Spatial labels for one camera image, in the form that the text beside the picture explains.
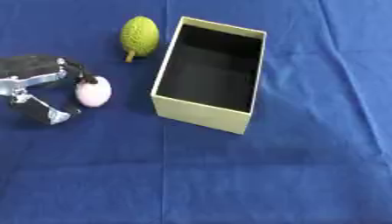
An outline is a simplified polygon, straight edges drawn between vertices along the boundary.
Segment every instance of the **blue fabric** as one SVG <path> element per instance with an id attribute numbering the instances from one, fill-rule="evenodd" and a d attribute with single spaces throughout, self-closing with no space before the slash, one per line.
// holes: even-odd
<path id="1" fill-rule="evenodd" d="M 136 15 L 161 45 L 125 64 Z M 155 115 L 182 15 L 269 33 L 244 136 Z M 391 223 L 391 20 L 386 0 L 1 1 L 1 56 L 66 55 L 114 94 L 55 127 L 0 105 L 0 223 Z"/>

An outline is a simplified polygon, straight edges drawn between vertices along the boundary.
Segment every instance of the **ball stem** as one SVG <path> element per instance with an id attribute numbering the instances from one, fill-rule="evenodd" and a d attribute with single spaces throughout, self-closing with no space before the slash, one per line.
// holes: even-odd
<path id="1" fill-rule="evenodd" d="M 135 51 L 129 51 L 127 58 L 125 59 L 125 62 L 127 62 L 127 63 L 132 62 L 133 57 L 135 57 Z"/>

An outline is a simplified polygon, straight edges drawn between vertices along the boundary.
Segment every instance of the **pink ball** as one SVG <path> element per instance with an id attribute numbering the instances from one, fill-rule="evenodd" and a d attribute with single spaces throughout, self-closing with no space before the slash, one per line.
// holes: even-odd
<path id="1" fill-rule="evenodd" d="M 95 76 L 98 83 L 81 82 L 76 85 L 75 93 L 79 102 L 89 108 L 97 108 L 107 102 L 112 95 L 112 88 L 108 80 Z"/>

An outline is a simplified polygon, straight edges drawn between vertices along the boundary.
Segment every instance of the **green ball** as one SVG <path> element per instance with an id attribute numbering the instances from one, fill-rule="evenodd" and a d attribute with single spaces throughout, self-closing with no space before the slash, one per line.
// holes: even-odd
<path id="1" fill-rule="evenodd" d="M 120 40 L 128 53 L 126 62 L 134 56 L 147 56 L 153 52 L 159 42 L 159 31 L 154 22 L 147 17 L 134 17 L 122 28 Z"/>

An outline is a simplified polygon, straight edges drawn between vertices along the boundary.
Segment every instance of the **open box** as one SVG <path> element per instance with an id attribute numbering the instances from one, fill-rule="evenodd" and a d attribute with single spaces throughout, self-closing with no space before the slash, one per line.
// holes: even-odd
<path id="1" fill-rule="evenodd" d="M 264 31 L 182 17 L 151 90 L 157 114 L 243 134 L 265 39 Z"/>

